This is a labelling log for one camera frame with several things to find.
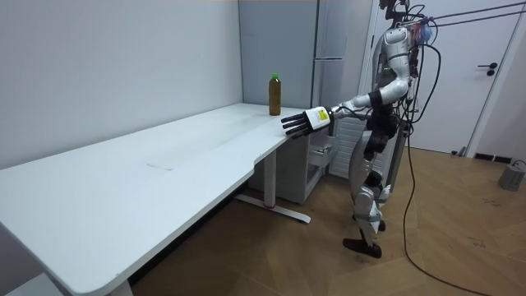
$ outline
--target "wooden floor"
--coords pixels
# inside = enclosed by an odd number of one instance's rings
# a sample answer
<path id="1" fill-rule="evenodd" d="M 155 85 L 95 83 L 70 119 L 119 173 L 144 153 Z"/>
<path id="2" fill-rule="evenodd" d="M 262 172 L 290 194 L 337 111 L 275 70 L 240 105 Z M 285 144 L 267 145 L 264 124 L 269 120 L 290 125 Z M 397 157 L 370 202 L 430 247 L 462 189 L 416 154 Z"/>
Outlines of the wooden floor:
<path id="1" fill-rule="evenodd" d="M 418 187 L 408 213 L 412 259 L 426 271 L 493 295 L 526 295 L 526 184 L 497 185 L 504 165 L 413 150 Z M 407 156 L 390 202 L 380 260 L 342 247 L 358 237 L 348 184 L 324 178 L 305 206 L 309 225 L 231 202 L 133 287 L 137 296 L 468 295 L 404 257 L 402 218 L 411 191 Z"/>

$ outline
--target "yellow label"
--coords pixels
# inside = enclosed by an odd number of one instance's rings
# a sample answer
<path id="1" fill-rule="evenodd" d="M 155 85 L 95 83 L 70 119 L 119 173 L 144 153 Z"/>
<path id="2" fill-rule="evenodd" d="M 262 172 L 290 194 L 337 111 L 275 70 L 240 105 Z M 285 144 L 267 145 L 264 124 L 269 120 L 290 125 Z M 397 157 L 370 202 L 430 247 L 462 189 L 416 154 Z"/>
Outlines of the yellow label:
<path id="1" fill-rule="evenodd" d="M 323 110 L 318 111 L 318 113 L 320 114 L 321 120 L 327 120 L 327 118 L 329 118 L 329 116 L 327 116 L 327 113 Z"/>

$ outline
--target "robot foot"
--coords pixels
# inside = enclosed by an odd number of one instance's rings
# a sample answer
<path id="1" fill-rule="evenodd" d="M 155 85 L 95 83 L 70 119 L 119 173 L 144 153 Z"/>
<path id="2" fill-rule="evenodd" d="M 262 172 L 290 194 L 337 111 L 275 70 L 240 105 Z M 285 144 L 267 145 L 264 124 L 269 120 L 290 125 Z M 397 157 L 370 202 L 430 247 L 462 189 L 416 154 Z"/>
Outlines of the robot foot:
<path id="1" fill-rule="evenodd" d="M 380 221 L 380 226 L 378 226 L 378 231 L 385 232 L 385 221 Z"/>
<path id="2" fill-rule="evenodd" d="M 366 254 L 377 259 L 381 258 L 380 246 L 373 243 L 372 247 L 369 247 L 367 245 L 367 242 L 362 239 L 344 238 L 344 247 L 346 247 L 349 250 L 359 252 L 361 254 Z"/>

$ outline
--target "desk leg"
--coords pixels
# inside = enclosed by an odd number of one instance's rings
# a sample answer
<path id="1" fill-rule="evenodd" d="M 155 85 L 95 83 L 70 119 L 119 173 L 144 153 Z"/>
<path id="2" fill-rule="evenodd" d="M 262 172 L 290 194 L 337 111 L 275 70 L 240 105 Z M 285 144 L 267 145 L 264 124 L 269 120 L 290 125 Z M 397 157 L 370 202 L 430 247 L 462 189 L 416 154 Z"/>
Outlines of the desk leg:
<path id="1" fill-rule="evenodd" d="M 243 194 L 238 195 L 236 199 L 309 224 L 311 222 L 311 217 L 276 205 L 276 151 L 270 153 L 263 161 L 265 164 L 264 201 L 260 201 L 253 197 L 247 197 Z"/>
<path id="2" fill-rule="evenodd" d="M 108 294 L 108 296 L 133 296 L 133 292 L 130 284 L 128 284 L 128 281 L 126 280 L 124 283 L 115 288 L 112 293 Z"/>

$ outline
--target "plastic bottle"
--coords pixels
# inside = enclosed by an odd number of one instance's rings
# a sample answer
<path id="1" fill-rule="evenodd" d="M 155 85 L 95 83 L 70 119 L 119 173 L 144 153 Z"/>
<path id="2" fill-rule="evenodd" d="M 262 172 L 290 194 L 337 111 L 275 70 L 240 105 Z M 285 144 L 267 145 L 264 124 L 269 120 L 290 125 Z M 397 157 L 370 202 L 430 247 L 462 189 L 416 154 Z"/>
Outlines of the plastic bottle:
<path id="1" fill-rule="evenodd" d="M 281 114 L 281 81 L 278 79 L 278 73 L 272 73 L 272 79 L 269 82 L 269 110 L 271 116 Z"/>

